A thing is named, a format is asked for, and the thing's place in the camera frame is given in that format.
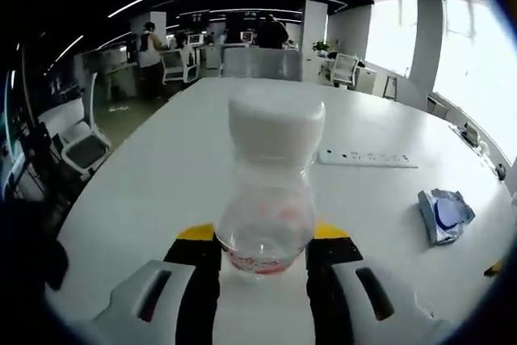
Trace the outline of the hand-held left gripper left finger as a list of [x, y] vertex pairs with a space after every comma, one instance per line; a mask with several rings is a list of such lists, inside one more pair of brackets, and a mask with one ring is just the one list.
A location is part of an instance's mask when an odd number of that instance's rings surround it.
[[91, 322], [96, 344], [210, 344], [221, 286], [211, 224], [180, 232], [162, 260], [118, 284]]

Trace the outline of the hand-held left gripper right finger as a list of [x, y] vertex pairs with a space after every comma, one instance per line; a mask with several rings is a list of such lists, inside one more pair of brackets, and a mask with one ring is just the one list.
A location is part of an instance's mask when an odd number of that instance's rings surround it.
[[305, 249], [306, 285], [318, 344], [441, 344], [447, 323], [414, 290], [367, 259], [348, 232], [319, 221]]

